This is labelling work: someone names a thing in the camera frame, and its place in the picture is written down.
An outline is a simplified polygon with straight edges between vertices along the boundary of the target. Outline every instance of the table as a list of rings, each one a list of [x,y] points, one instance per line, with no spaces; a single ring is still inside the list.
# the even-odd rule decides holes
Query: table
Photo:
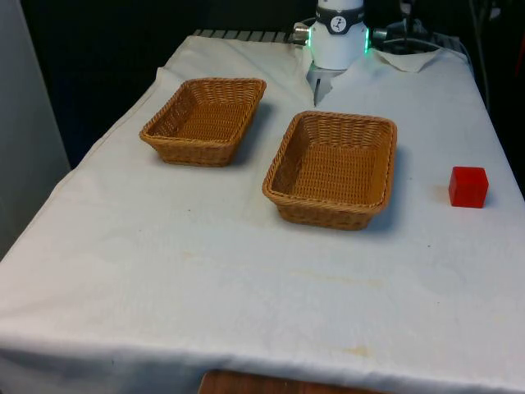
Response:
[[[212,371],[204,375],[199,394],[379,394],[353,388]]]
[[[286,44],[188,38],[0,263],[0,389],[196,393],[229,369],[380,392],[525,392],[525,203],[468,65],[358,60],[317,109],[399,128],[389,209],[366,231],[282,221],[262,192],[308,64]],[[183,80],[268,83],[227,168],[139,140]],[[483,210],[452,208],[484,167]]]

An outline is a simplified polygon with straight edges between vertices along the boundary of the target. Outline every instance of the red cube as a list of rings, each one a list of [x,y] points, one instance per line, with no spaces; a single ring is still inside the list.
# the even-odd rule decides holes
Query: red cube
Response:
[[[483,208],[489,181],[484,168],[454,167],[450,179],[450,203],[455,207]]]

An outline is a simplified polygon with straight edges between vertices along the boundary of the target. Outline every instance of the logo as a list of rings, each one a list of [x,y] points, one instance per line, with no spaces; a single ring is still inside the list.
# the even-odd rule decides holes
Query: logo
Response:
[[[343,16],[335,16],[330,22],[331,29],[336,33],[344,31],[346,28],[346,19]]]

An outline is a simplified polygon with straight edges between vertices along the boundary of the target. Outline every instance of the basket rim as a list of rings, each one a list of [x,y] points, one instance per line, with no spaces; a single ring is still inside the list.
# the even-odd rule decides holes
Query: basket rim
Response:
[[[180,137],[166,137],[163,135],[150,135],[149,132],[153,129],[153,126],[161,119],[162,116],[170,110],[170,108],[175,104],[176,100],[182,94],[183,90],[188,86],[194,84],[202,84],[206,82],[224,82],[224,83],[234,83],[234,82],[244,82],[244,83],[254,83],[258,86],[255,94],[253,95],[249,108],[247,108],[244,114],[244,120],[240,125],[239,129],[228,139],[228,140],[194,140],[191,138],[180,138]],[[250,114],[252,114],[258,107],[259,102],[263,98],[264,92],[266,91],[267,82],[259,78],[222,78],[222,77],[206,77],[206,78],[194,78],[191,80],[184,81],[177,91],[170,97],[164,106],[144,125],[142,130],[139,133],[139,137],[142,141],[148,144],[170,144],[172,146],[184,146],[184,147],[195,147],[195,148],[225,148],[236,145],[244,134],[244,129],[246,128],[249,120]]]
[[[389,157],[387,163],[387,172],[383,185],[383,194],[381,199],[374,204],[348,204],[342,203],[333,200],[327,199],[313,199],[307,197],[299,197],[295,195],[288,195],[286,193],[281,193],[272,189],[273,181],[277,173],[277,169],[281,166],[282,160],[285,157],[285,151],[288,147],[288,143],[291,141],[292,135],[295,133],[299,121],[305,117],[310,116],[324,116],[332,117],[336,119],[349,119],[349,118],[361,118],[368,119],[371,121],[379,121],[382,123],[387,123],[391,129],[391,138],[390,138],[390,147],[389,147]],[[320,208],[328,210],[336,210],[344,213],[364,213],[364,214],[376,214],[381,210],[386,208],[390,201],[391,186],[393,182],[394,175],[394,165],[395,165],[395,151],[397,146],[397,125],[390,119],[384,117],[373,117],[368,115],[357,115],[357,114],[347,114],[347,113],[338,113],[338,112],[323,112],[323,111],[305,111],[295,115],[294,119],[288,126],[279,150],[277,151],[276,156],[272,161],[272,165],[268,169],[266,178],[262,184],[262,192],[266,197],[268,197],[274,204],[281,206],[299,206],[301,208]]]

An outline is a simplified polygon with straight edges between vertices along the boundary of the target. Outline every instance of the woven basket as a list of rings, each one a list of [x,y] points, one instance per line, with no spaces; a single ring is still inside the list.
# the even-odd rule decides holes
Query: woven basket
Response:
[[[266,89],[264,80],[188,80],[140,132],[167,163],[231,163]]]
[[[303,112],[262,192],[290,222],[362,230],[388,205],[397,127],[379,117]]]

